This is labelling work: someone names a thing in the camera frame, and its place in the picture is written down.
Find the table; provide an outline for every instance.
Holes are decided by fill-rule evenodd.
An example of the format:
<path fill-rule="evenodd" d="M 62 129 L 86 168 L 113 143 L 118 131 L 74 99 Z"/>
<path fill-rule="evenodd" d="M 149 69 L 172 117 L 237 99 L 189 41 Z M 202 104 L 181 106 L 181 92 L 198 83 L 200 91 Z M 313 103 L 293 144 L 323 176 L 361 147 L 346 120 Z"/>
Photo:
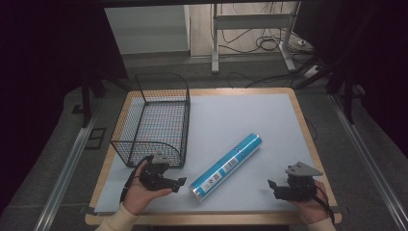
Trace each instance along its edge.
<path fill-rule="evenodd" d="M 309 133 L 306 121 L 302 115 L 299 104 L 296 100 L 293 90 L 286 88 L 278 89 L 215 89 L 215 90 L 191 90 L 191 96 L 195 95 L 250 95 L 250 94 L 287 94 L 292 102 L 293 110 L 299 122 L 301 132 L 307 143 L 315 167 L 324 173 L 324 168 L 319 159 L 319 154 L 315 148 L 312 137 Z M 109 148 L 105 162 L 103 164 L 97 185 L 95 187 L 89 206 L 95 207 L 99 195 L 107 179 L 110 166 L 115 156 L 112 147 Z M 330 184 L 325 174 L 319 179 L 324 183 L 329 203 L 331 207 L 336 207 L 337 202 L 330 188 Z M 99 224 L 105 216 L 86 215 L 86 223 L 90 225 Z M 335 215 L 336 222 L 342 220 L 341 214 Z M 256 224 L 295 224 L 302 223 L 298 212 L 285 213 L 239 213 L 239 214 L 220 214 L 220 213 L 201 213 L 201 214 L 142 214 L 136 221 L 137 225 L 256 225 Z"/>

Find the white board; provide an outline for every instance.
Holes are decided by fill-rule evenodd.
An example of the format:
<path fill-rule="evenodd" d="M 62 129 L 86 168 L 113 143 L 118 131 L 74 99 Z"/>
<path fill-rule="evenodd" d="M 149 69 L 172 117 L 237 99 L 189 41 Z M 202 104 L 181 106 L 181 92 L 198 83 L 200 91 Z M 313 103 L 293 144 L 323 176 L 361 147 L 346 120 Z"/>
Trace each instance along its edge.
<path fill-rule="evenodd" d="M 202 202 L 189 185 L 250 133 L 263 140 L 260 148 Z M 294 210 L 277 200 L 268 179 L 285 185 L 285 170 L 298 161 L 313 167 L 291 100 L 287 94 L 192 96 L 187 159 L 183 169 L 165 177 L 187 177 L 178 193 L 157 198 L 149 213 L 242 213 Z M 102 190 L 96 213 L 115 212 L 132 170 L 117 154 Z"/>

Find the human arm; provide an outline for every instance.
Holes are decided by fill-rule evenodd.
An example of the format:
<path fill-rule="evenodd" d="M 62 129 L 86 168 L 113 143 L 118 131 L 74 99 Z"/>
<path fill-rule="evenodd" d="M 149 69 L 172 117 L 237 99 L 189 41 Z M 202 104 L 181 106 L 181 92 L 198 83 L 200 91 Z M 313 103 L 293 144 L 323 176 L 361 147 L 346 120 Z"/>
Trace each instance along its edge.
<path fill-rule="evenodd" d="M 315 181 L 318 187 L 317 198 L 328 204 L 326 189 L 324 184 L 320 181 Z M 314 199 L 307 202 L 290 201 L 294 206 L 299 209 L 300 214 L 308 223 L 309 231 L 335 231 L 330 217 L 326 210 L 318 204 Z"/>
<path fill-rule="evenodd" d="M 147 162 L 144 162 L 137 169 L 132 184 L 126 193 L 125 199 L 120 203 L 119 209 L 110 217 L 104 218 L 96 231 L 129 231 L 132 229 L 134 222 L 138 219 L 147 205 L 155 198 L 168 195 L 171 189 L 159 191 L 149 191 L 141 184 L 139 176 L 141 170 Z"/>

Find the blue can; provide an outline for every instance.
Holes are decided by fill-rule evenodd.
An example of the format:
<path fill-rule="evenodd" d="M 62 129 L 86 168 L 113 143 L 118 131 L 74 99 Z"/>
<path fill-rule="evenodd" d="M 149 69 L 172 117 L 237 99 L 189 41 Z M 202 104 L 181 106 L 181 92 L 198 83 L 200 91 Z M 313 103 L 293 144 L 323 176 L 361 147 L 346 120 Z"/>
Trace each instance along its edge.
<path fill-rule="evenodd" d="M 261 143 L 262 139 L 256 134 L 250 134 L 243 139 L 237 146 L 191 183 L 189 188 L 195 197 L 197 197 L 199 201 L 202 201 L 248 159 L 248 157 L 258 150 Z"/>

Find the white wall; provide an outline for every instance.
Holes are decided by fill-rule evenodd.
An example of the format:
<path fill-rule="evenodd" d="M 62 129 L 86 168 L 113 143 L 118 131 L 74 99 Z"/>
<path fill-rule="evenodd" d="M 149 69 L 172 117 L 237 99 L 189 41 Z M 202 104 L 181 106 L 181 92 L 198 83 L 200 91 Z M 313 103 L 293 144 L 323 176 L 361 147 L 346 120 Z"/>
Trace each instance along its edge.
<path fill-rule="evenodd" d="M 108 8 L 105 13 L 120 54 L 190 50 L 188 7 Z"/>

